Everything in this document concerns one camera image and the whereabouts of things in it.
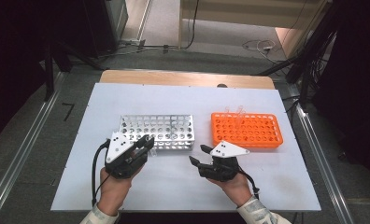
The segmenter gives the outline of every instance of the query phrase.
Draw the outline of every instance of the cable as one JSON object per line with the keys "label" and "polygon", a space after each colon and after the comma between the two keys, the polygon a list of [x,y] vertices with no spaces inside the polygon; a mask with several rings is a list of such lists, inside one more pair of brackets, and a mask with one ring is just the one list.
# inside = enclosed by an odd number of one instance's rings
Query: cable
{"label": "cable", "polygon": [[296,212],[294,215],[293,215],[293,218],[292,218],[292,222],[291,224],[295,224],[295,221],[296,221],[296,218],[298,217],[298,213]]}
{"label": "cable", "polygon": [[247,178],[247,180],[251,183],[252,191],[254,192],[255,198],[257,198],[259,200],[259,191],[260,191],[260,189],[258,189],[255,186],[255,182],[252,179],[252,177],[250,175],[248,175],[246,172],[244,172],[243,169],[240,166],[238,166],[238,169],[239,170],[237,172],[240,173],[241,175],[244,175]]}
{"label": "cable", "polygon": [[293,100],[293,99],[297,99],[297,98],[299,98],[300,97],[300,95],[296,95],[296,96],[290,96],[290,97],[287,97],[287,98],[282,98],[281,100],[282,101],[286,101],[286,100]]}
{"label": "cable", "polygon": [[113,53],[113,54],[110,54],[110,55],[107,55],[105,57],[109,57],[109,56],[115,56],[115,55],[127,55],[127,54],[133,54],[133,53],[139,53],[139,52],[143,52],[143,51],[147,51],[147,50],[151,50],[151,49],[163,49],[165,50],[165,48],[147,48],[147,49],[138,49],[136,51],[129,51],[129,52],[124,52],[124,53]]}
{"label": "cable", "polygon": [[333,42],[333,40],[336,37],[336,32],[332,31],[329,33],[328,38],[321,44],[321,47],[318,49],[316,53],[315,60],[311,63],[310,68],[310,88],[314,91],[319,89],[318,82],[320,80],[320,77],[322,75],[321,71],[324,68],[323,62],[328,62],[324,59],[322,59],[323,55],[325,54],[325,51],[327,50],[328,46]]}
{"label": "cable", "polygon": [[[97,164],[98,155],[100,155],[101,150],[104,149],[104,148],[109,148],[109,143],[110,143],[110,140],[107,139],[106,142],[103,145],[101,145],[97,149],[97,151],[95,151],[94,159],[92,160],[92,206],[94,206],[97,203],[97,199],[96,199],[97,198],[97,191],[95,190],[95,166]],[[106,180],[104,180],[103,183],[100,184],[100,186],[98,187],[99,189],[104,184],[104,182]]]}
{"label": "cable", "polygon": [[[284,75],[284,76],[287,76],[287,74],[283,71],[283,69],[280,69],[281,73]],[[274,72],[276,74],[276,76],[278,77],[282,77],[282,75],[279,75],[277,72]]]}
{"label": "cable", "polygon": [[191,34],[191,26],[190,26],[190,24],[191,24],[191,8],[190,7],[188,7],[188,24],[187,24],[187,27],[188,27],[188,45],[189,45],[189,43],[190,43],[190,34]]}
{"label": "cable", "polygon": [[191,39],[191,43],[188,44],[187,47],[185,48],[181,48],[181,49],[188,49],[192,43],[193,43],[193,40],[194,40],[194,25],[196,24],[196,16],[197,16],[197,9],[199,8],[199,0],[197,0],[196,2],[196,9],[194,10],[194,15],[193,15],[193,25],[192,25],[192,39]]}
{"label": "cable", "polygon": [[323,59],[323,58],[320,58],[320,60],[322,60],[323,62],[328,63],[328,60],[325,60],[325,59]]}
{"label": "cable", "polygon": [[295,114],[295,110],[296,110],[296,107],[298,106],[299,104],[299,99],[296,99],[292,105],[290,106],[290,108],[288,108],[285,112],[288,113],[290,111],[290,124],[292,126],[292,122],[293,122],[293,115]]}
{"label": "cable", "polygon": [[[256,42],[256,41],[258,41],[257,42],[256,49],[250,49],[247,44],[248,43],[252,43],[252,42]],[[246,49],[246,50],[249,50],[249,51],[258,51],[262,56],[264,56],[265,59],[267,59],[268,61],[270,61],[271,63],[273,63],[273,65],[275,65],[277,63],[280,63],[280,61],[274,61],[274,60],[270,59],[269,57],[267,57],[267,55],[263,54],[263,52],[261,51],[259,45],[261,43],[264,43],[264,42],[270,42],[270,43],[273,44],[273,45],[269,45],[269,46],[263,47],[265,50],[267,50],[266,54],[276,46],[276,42],[273,41],[273,40],[270,40],[270,39],[265,39],[265,40],[249,40],[249,41],[243,43],[241,46],[243,47],[243,49]],[[284,76],[287,76],[287,74],[282,69],[280,69],[280,71],[284,74]]]}
{"label": "cable", "polygon": [[108,174],[108,176],[103,180],[103,182],[101,182],[100,186],[98,186],[97,190],[95,191],[95,194],[98,193],[98,190],[101,188],[101,186],[103,186],[104,183],[106,183],[106,181],[109,179],[111,174],[112,174],[112,172]]}
{"label": "cable", "polygon": [[298,17],[296,18],[296,21],[295,21],[295,23],[292,25],[292,27],[287,31],[287,33],[284,35],[284,39],[283,39],[283,44],[284,44],[284,42],[285,42],[285,39],[287,38],[287,35],[288,35],[288,33],[290,32],[290,30],[291,29],[293,29],[293,27],[296,25],[296,23],[298,23],[298,21],[299,21],[299,18],[301,17],[301,14],[302,14],[302,12],[304,11],[304,9],[305,9],[305,5],[306,5],[306,2],[307,2],[307,0],[305,0],[305,2],[304,2],[304,5],[302,6],[302,8],[301,8],[301,11],[299,12],[299,14],[298,14]]}

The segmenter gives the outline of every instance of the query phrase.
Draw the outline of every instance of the white table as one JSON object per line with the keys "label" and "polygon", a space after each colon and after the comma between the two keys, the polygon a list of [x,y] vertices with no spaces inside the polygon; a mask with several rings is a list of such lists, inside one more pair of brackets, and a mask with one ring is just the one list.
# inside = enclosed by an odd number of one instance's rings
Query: white table
{"label": "white table", "polygon": [[[106,138],[119,129],[121,115],[191,114],[196,137],[193,151],[158,151],[157,157],[149,156],[122,209],[234,211],[235,205],[221,189],[199,176],[188,156],[210,162],[211,157],[199,147],[212,145],[210,114],[223,111],[226,106],[235,110],[239,105],[249,113],[275,114],[283,135],[284,143],[277,149],[254,149],[250,155],[238,157],[239,164],[261,189],[264,205],[275,211],[319,211],[319,201],[278,91],[106,83],[95,84],[51,210],[92,208],[93,156]],[[99,157],[97,170],[104,165],[104,155]]]}

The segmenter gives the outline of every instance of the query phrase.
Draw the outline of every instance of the sleeve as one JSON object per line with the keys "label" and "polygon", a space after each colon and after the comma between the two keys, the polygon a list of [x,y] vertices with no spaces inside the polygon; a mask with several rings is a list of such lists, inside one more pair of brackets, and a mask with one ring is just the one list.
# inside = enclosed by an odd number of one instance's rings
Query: sleeve
{"label": "sleeve", "polygon": [[276,213],[270,212],[255,196],[252,196],[237,212],[247,224],[291,224]]}
{"label": "sleeve", "polygon": [[83,218],[80,224],[113,224],[120,217],[119,213],[115,217],[110,217],[104,214],[100,209],[98,209],[97,204],[95,204],[92,211]]}

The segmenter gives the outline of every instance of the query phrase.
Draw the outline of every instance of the floor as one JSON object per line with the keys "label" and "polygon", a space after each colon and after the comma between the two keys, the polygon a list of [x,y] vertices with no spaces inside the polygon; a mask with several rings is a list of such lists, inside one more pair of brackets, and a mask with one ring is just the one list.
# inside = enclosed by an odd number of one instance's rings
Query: floor
{"label": "floor", "polygon": [[[162,30],[165,29],[150,27],[151,23],[157,24],[150,18],[159,15],[154,8],[161,7],[161,3],[162,1],[158,0],[152,1],[149,18],[145,21],[145,29],[142,31],[140,38],[145,38],[148,45],[176,45],[178,29],[171,27],[173,34],[169,35],[169,30],[167,30],[167,33],[163,33]],[[135,50],[129,47],[118,50],[115,53],[116,55],[101,58],[98,62],[112,69],[154,69],[235,75],[256,74],[272,66],[273,63],[258,50],[247,50],[242,46],[242,43],[254,39],[271,39],[276,42],[277,37],[269,31],[270,28],[248,27],[253,30],[252,34],[245,32],[244,38],[239,39],[235,46],[231,46],[233,42],[227,41],[228,36],[224,35],[215,39],[216,42],[212,47],[208,44],[204,46],[202,44],[203,42],[209,43],[208,40],[211,39],[207,33],[204,33],[204,36],[200,36],[200,33],[198,33],[198,28],[203,27],[203,25],[202,22],[196,23],[195,45],[192,45],[194,49],[189,48],[187,51],[170,50],[168,53],[163,53],[162,50],[128,53]],[[131,39],[136,38],[136,36],[128,36]],[[269,59],[274,61],[285,60],[279,50],[279,43],[276,42],[276,45],[277,54],[273,55],[271,54],[272,51],[269,52]],[[55,102],[52,102],[49,115],[43,120],[44,125],[40,127],[39,135],[33,142],[29,154],[26,155],[28,159],[23,167],[18,170],[18,178],[10,187],[11,190],[5,203],[0,207],[0,224],[79,223],[86,215],[86,212],[59,213],[50,211],[52,200],[93,90],[93,85],[98,82],[102,73],[76,59],[73,63],[74,68],[71,73],[58,75],[62,79],[57,79],[57,86],[61,88],[58,90]],[[270,76],[275,81],[275,86],[283,99],[292,96],[291,89],[283,78],[287,71],[288,69],[283,69],[283,71]],[[32,128],[41,107],[45,106],[43,104],[44,93],[44,87],[35,92],[0,135],[0,180],[5,175],[16,153],[23,147],[21,143]],[[286,108],[290,108],[292,103],[292,99],[283,101]],[[68,105],[73,105],[71,113],[68,113]],[[350,164],[346,160],[341,161],[337,158],[341,153],[341,149],[336,143],[340,138],[340,133],[325,118],[319,115],[313,105],[307,106],[314,132],[319,138],[325,158],[329,162],[338,186],[346,199],[354,220],[353,223],[370,223],[370,172],[360,165]],[[335,211],[301,120],[296,113],[293,116],[289,113],[289,119],[292,120],[293,131],[304,153],[306,167],[321,205],[320,212],[305,212],[303,214],[305,223],[343,223]],[[294,217],[293,213],[280,214],[288,220],[292,220]],[[220,214],[214,217],[210,214],[123,214],[120,223],[145,223],[146,220],[148,223],[172,223],[173,219],[176,220],[176,223],[202,223],[202,220],[206,218],[217,223],[242,223],[241,218],[236,213]],[[301,223],[300,214],[295,223]]]}

